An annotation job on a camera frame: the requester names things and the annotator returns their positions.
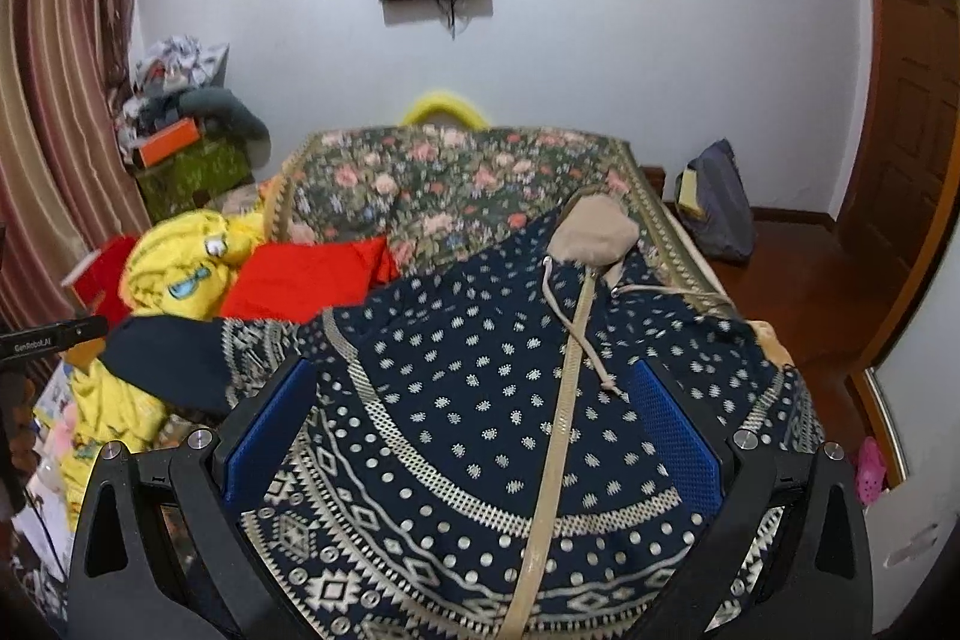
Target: wooden floor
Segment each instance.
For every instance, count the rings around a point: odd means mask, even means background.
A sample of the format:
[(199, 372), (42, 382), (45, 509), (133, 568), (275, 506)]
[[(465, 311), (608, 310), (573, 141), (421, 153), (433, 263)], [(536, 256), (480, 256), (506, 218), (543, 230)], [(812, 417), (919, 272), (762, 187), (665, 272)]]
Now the wooden floor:
[(713, 262), (737, 309), (767, 320), (796, 362), (827, 437), (855, 452), (866, 417), (845, 386), (851, 362), (890, 308), (824, 226), (757, 223), (747, 266)]

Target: beige zipper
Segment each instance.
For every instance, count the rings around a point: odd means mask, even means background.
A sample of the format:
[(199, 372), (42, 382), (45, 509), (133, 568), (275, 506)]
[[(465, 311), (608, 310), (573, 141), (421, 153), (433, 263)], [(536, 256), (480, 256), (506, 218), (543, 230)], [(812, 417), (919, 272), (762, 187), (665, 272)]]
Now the beige zipper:
[[(577, 309), (573, 316), (573, 330), (584, 338), (587, 319), (593, 304), (593, 291), (596, 287), (596, 272), (589, 271), (584, 277), (584, 285), (577, 300)], [(550, 429), (550, 444), (547, 446), (544, 475), (536, 496), (536, 509), (530, 522), (530, 534), (527, 537), (523, 563), (520, 565), (520, 577), (517, 588), (510, 601), (510, 609), (500, 625), (497, 640), (520, 640), (524, 628), (533, 610), (536, 594), (544, 579), (547, 555), (550, 552), (550, 540), (553, 538), (554, 522), (557, 519), (557, 507), (560, 504), (560, 489), (563, 487), (563, 468), (566, 463), (566, 451), (570, 444), (570, 429), (573, 426), (573, 408), (577, 401), (577, 384), (580, 379), (580, 363), (584, 350), (573, 336), (566, 340), (563, 356), (563, 370), (560, 373), (560, 392), (557, 395), (557, 407), (553, 413), (553, 428)]]

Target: pile of clothes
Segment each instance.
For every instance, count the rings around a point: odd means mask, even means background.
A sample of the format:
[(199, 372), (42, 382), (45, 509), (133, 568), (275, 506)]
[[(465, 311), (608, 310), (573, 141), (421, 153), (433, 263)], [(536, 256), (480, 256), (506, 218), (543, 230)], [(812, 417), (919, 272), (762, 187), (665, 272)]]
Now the pile of clothes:
[(102, 351), (74, 366), (71, 447), (59, 459), (71, 528), (100, 448), (149, 450), (173, 411), (194, 421), (229, 413), (222, 319), (304, 323), (324, 307), (362, 302), (397, 279), (384, 237), (347, 244), (268, 244), (263, 215), (195, 210), (136, 242), (119, 296), (131, 311)]
[(228, 44), (204, 47), (191, 36), (172, 36), (137, 62), (134, 95), (115, 121), (117, 145), (128, 165), (145, 140), (181, 119), (203, 121), (205, 133), (265, 140), (263, 121), (223, 87)]

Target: silver bolt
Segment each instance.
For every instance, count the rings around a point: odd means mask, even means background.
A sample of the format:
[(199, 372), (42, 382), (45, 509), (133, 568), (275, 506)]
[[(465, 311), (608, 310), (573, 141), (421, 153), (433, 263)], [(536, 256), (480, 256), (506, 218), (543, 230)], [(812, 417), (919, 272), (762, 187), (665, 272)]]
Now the silver bolt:
[(843, 461), (843, 447), (839, 443), (824, 442), (824, 453), (826, 453), (827, 458), (831, 458), (832, 461)]
[(202, 451), (211, 442), (213, 442), (213, 433), (210, 432), (210, 429), (197, 429), (196, 432), (190, 434), (190, 437), (186, 438), (186, 444), (195, 451)]
[(120, 455), (120, 451), (122, 449), (123, 449), (123, 443), (113, 439), (110, 442), (107, 442), (107, 444), (100, 449), (100, 455), (107, 459), (117, 458), (117, 456)]
[(741, 451), (752, 451), (760, 445), (760, 441), (750, 429), (738, 429), (733, 433), (733, 444)]

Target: door panel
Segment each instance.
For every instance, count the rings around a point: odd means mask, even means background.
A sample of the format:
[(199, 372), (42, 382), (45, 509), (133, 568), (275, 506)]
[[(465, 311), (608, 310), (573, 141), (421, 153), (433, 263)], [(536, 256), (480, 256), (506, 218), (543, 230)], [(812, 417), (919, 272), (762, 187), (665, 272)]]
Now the door panel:
[(872, 117), (838, 229), (895, 295), (930, 229), (956, 133), (957, 0), (874, 0), (874, 14)]

